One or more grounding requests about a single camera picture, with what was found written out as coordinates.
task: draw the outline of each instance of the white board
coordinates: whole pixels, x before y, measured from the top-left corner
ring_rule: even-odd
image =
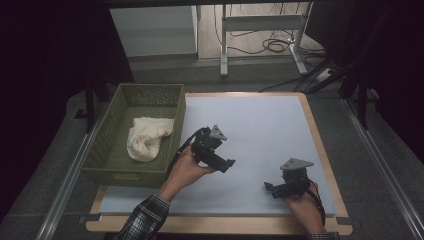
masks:
[[[217,124],[228,138],[215,151],[236,163],[183,189],[170,215],[289,215],[264,182],[283,184],[280,166],[290,158],[313,162],[308,176],[319,184],[327,216],[335,204],[301,102],[297,96],[187,97],[181,143],[202,127]],[[131,213],[158,189],[108,187],[99,213]]]

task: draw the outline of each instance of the towel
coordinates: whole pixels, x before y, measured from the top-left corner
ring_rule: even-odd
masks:
[[[163,137],[172,133],[174,119],[168,118],[134,118],[127,141],[130,157],[141,162],[154,160]]]

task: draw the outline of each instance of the human hand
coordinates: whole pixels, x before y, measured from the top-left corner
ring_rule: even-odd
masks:
[[[194,160],[191,146],[186,147],[173,166],[168,179],[162,185],[159,196],[171,202],[177,193],[206,174],[215,172],[211,167],[201,167]]]
[[[311,182],[309,190],[318,195],[318,184]],[[283,201],[288,205],[293,215],[305,227],[308,233],[326,233],[322,220],[321,213],[314,199],[308,194],[304,193],[300,197],[287,197]]]

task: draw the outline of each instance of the metal stand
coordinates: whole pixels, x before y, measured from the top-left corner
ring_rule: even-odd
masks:
[[[228,76],[227,32],[230,31],[272,31],[298,30],[294,44],[290,45],[290,52],[301,75],[307,74],[305,64],[299,53],[299,45],[305,31],[306,23],[311,11],[312,2],[308,3],[302,15],[277,16],[226,16],[226,5],[222,5],[222,45],[221,45],[221,76]]]

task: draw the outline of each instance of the green basket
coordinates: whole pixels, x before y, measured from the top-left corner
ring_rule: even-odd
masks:
[[[185,109],[182,84],[120,84],[88,146],[81,171],[102,185],[159,188],[180,147]],[[172,134],[162,139],[158,156],[147,163],[131,159],[127,151],[129,129],[140,117],[174,119]]]

